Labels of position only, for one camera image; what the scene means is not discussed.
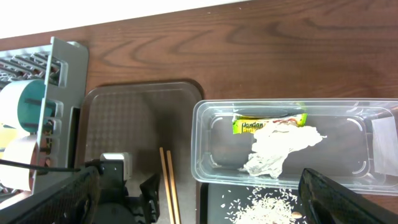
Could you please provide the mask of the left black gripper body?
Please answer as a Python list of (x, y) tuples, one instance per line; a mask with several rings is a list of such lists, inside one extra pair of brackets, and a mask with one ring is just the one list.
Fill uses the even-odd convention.
[(154, 174), (140, 186), (138, 197), (128, 195), (123, 181), (102, 189), (94, 224), (151, 224), (160, 216), (159, 205), (160, 174)]

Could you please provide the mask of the light blue bowl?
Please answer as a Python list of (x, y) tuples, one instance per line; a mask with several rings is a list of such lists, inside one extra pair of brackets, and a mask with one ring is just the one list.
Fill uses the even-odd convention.
[(35, 133), (39, 128), (43, 80), (23, 80), (7, 84), (1, 90), (1, 123)]

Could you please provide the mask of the yellow green snack wrapper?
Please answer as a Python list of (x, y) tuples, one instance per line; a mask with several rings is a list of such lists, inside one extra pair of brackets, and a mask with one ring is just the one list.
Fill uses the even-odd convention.
[(245, 116), (241, 114), (234, 114), (232, 125), (233, 134), (251, 133), (254, 134), (257, 130), (262, 129), (268, 124), (292, 124), (294, 126), (302, 127), (307, 120), (307, 113), (292, 114), (282, 117), (262, 117), (262, 116)]

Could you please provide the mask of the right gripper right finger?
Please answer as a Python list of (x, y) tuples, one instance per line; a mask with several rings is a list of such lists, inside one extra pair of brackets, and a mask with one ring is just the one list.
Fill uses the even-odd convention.
[(311, 224), (397, 224), (397, 214), (310, 168), (302, 172), (298, 194)]

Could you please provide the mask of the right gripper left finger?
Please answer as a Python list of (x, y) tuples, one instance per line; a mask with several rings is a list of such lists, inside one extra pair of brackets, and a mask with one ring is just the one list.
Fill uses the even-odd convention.
[(7, 223), (92, 223), (100, 199), (100, 175), (87, 167), (1, 210)]

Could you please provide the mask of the white napkin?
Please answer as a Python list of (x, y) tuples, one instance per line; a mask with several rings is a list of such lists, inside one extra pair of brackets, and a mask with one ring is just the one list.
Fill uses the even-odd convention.
[(273, 179), (282, 173), (282, 166), (288, 155), (320, 143), (322, 136), (313, 126), (298, 127), (293, 124), (268, 124), (254, 133), (252, 153), (243, 165), (250, 176), (269, 175)]

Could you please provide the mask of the yellow round plate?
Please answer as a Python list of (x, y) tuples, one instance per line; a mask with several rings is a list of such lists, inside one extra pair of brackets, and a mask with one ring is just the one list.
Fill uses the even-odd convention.
[(1, 124), (1, 133), (0, 133), (0, 147), (4, 149), (7, 145), (17, 137), (17, 130), (14, 128), (10, 128), (4, 124)]

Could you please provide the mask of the wooden chopstick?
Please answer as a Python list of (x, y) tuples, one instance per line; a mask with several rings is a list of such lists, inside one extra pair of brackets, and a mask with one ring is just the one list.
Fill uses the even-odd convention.
[(169, 178), (168, 178), (168, 173), (167, 173), (167, 166), (166, 166), (166, 162), (165, 162), (164, 150), (162, 147), (159, 148), (159, 152), (160, 152), (160, 160), (161, 160), (161, 164), (162, 164), (162, 173), (164, 176), (165, 194), (167, 197), (167, 206), (168, 206), (168, 210), (169, 210), (170, 224), (175, 224), (172, 198), (171, 198), (171, 194), (170, 194)]
[(178, 197), (177, 197), (177, 189), (176, 189), (176, 184), (175, 184), (174, 168), (173, 168), (173, 164), (172, 164), (172, 155), (171, 155), (170, 151), (167, 151), (167, 163), (168, 163), (168, 167), (169, 167), (174, 220), (175, 220), (176, 224), (181, 224), (179, 205), (178, 205)]

